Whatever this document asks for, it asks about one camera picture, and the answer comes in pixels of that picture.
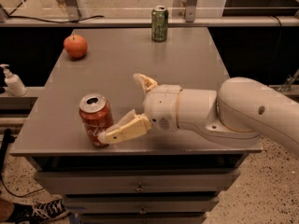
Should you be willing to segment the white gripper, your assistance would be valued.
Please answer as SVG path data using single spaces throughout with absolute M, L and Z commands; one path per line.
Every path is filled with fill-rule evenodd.
M 98 134 L 103 144 L 117 144 L 146 134 L 152 125 L 157 130 L 173 132 L 177 126 L 179 85 L 160 85 L 143 74 L 134 74 L 134 81 L 147 94 L 143 108 L 146 114 L 136 114 L 135 110 L 125 114 L 118 123 Z

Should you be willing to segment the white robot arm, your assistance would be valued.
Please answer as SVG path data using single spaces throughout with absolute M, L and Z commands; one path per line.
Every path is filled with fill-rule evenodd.
M 145 94 L 143 112 L 129 111 L 98 134 L 100 142 L 131 140 L 152 128 L 192 131 L 223 145 L 251 142 L 262 134 L 299 155 L 299 104 L 258 81 L 229 78 L 213 91 L 160 85 L 142 74 L 134 80 Z

